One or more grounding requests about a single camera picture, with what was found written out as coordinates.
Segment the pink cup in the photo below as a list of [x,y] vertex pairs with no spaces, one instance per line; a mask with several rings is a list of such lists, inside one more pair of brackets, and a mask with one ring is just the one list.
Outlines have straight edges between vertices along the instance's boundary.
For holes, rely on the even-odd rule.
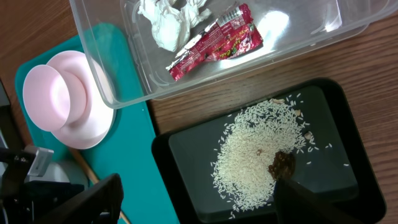
[[56,131],[78,120],[86,108],[86,91],[81,81],[48,65],[29,71],[23,99],[29,118],[44,131]]

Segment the candy wrapper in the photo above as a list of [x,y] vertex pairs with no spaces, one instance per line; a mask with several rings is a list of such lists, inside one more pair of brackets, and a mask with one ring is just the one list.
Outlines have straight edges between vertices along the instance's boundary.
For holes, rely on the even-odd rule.
[[194,37],[166,69],[177,81],[202,62],[237,57],[262,44],[247,4],[226,13]]

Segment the black tray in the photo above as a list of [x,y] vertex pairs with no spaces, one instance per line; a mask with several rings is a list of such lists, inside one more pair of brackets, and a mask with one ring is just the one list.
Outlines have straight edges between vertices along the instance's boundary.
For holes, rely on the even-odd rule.
[[[234,212],[236,219],[229,220],[232,205],[213,188],[210,162],[216,161],[213,149],[220,148],[218,140],[224,124],[232,123],[241,109],[289,95],[296,99],[295,108],[303,111],[305,122],[311,124],[305,132],[314,134],[320,149],[294,152],[296,168],[292,178],[365,223],[381,220],[386,205],[343,90],[331,80],[316,79],[154,140],[152,153],[181,223],[277,222],[273,205],[253,212]],[[329,143],[333,147],[325,149]]]

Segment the turquoise mat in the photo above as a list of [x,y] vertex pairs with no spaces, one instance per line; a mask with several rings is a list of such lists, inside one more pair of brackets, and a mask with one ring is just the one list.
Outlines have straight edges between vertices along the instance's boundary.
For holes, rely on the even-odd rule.
[[[127,78],[129,81],[125,83],[136,83],[135,86],[123,86],[118,93],[121,98],[123,95],[141,95],[142,90],[132,65],[129,48],[120,30],[111,24],[100,24],[93,29],[93,33],[106,70],[117,73],[116,81],[120,81],[118,85],[122,86],[123,80]],[[56,161],[72,157],[66,146],[51,133],[40,130],[29,119],[22,100],[22,88],[30,69],[46,64],[55,54],[65,50],[83,52],[79,36],[21,65],[15,78],[18,100],[33,143],[39,147],[53,149],[53,159]],[[138,103],[117,110],[113,127],[105,139],[94,148],[82,151],[82,154],[98,178],[103,179],[112,173],[121,176],[124,189],[122,210],[131,223],[176,224],[177,216],[150,151],[154,138],[147,105]]]

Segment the wooden handle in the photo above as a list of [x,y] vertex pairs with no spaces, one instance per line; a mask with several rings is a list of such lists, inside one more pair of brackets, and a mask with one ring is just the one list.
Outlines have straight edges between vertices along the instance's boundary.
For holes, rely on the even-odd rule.
[[[87,177],[92,181],[93,184],[98,183],[100,180],[98,180],[97,176],[91,169],[91,167],[87,164],[83,156],[81,156],[80,152],[78,152],[76,149],[69,148],[70,153],[72,156],[75,158],[83,172],[87,175]],[[123,211],[120,211],[120,216],[126,222],[127,224],[131,224],[130,221],[127,219]]]

